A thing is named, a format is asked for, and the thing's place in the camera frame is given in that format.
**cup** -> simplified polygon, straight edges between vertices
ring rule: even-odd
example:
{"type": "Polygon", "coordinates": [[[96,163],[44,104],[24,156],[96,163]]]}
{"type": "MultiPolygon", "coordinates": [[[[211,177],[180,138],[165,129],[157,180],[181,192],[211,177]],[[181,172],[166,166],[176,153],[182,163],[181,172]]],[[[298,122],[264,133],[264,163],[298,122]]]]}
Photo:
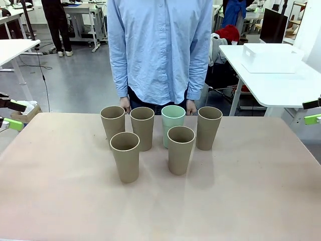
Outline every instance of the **cup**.
{"type": "Polygon", "coordinates": [[[138,107],[130,112],[132,129],[139,136],[139,150],[141,152],[151,149],[154,116],[154,111],[147,107],[138,107]]]}
{"type": "Polygon", "coordinates": [[[172,127],[184,125],[185,115],[185,110],[177,105],[168,105],[162,109],[164,147],[168,148],[169,139],[167,136],[167,132],[172,127]]]}
{"type": "Polygon", "coordinates": [[[198,149],[208,151],[212,148],[222,116],[222,112],[214,107],[207,106],[199,109],[196,137],[198,149]]]}
{"type": "Polygon", "coordinates": [[[109,106],[100,112],[108,142],[117,133],[125,131],[125,110],[119,106],[109,106]]]}
{"type": "Polygon", "coordinates": [[[139,175],[139,137],[135,133],[121,132],[110,140],[119,178],[124,183],[137,180],[139,175]]]}
{"type": "Polygon", "coordinates": [[[169,170],[175,175],[187,171],[195,140],[195,133],[188,127],[173,127],[168,131],[169,170]]]}

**person in black pants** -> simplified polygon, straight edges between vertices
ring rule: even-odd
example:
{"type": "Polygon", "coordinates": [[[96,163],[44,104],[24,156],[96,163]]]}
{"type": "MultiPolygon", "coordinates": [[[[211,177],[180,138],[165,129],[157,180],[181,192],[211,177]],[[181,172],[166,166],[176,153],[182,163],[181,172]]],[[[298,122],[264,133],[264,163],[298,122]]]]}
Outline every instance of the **person in black pants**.
{"type": "Polygon", "coordinates": [[[64,7],[62,6],[60,0],[41,0],[41,2],[48,22],[50,34],[59,57],[64,56],[64,49],[61,45],[59,32],[64,43],[66,55],[72,56],[73,52],[71,50],[71,43],[69,39],[67,18],[64,7]]]}

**cardboard box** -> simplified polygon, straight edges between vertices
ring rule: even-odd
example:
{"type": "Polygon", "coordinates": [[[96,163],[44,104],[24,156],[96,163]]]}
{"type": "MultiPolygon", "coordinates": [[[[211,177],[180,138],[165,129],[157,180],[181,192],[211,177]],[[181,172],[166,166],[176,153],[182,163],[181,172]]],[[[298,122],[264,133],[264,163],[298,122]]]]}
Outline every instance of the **cardboard box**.
{"type": "Polygon", "coordinates": [[[11,119],[16,121],[20,121],[22,123],[29,123],[38,113],[42,113],[40,105],[36,105],[36,107],[29,112],[27,115],[22,115],[20,111],[14,111],[11,113],[11,119]]]}

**computer monitor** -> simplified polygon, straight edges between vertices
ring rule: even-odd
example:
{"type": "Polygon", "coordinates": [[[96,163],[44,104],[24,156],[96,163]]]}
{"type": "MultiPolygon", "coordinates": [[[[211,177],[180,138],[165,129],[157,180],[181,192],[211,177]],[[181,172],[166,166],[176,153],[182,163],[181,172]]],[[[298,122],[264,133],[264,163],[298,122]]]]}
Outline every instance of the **computer monitor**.
{"type": "Polygon", "coordinates": [[[265,9],[260,39],[267,44],[281,44],[283,42],[286,24],[287,16],[282,16],[276,11],[265,9]],[[281,27],[279,32],[277,33],[276,39],[274,40],[275,32],[277,30],[280,19],[281,27]]]}

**white plastic basket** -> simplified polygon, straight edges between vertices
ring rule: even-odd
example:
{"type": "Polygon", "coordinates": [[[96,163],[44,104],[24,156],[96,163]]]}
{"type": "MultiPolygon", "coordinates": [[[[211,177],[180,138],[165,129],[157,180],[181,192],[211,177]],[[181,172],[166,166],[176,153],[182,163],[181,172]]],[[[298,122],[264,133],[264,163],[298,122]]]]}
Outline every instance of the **white plastic basket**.
{"type": "Polygon", "coordinates": [[[289,44],[244,44],[241,62],[250,73],[295,73],[303,56],[289,44]]]}

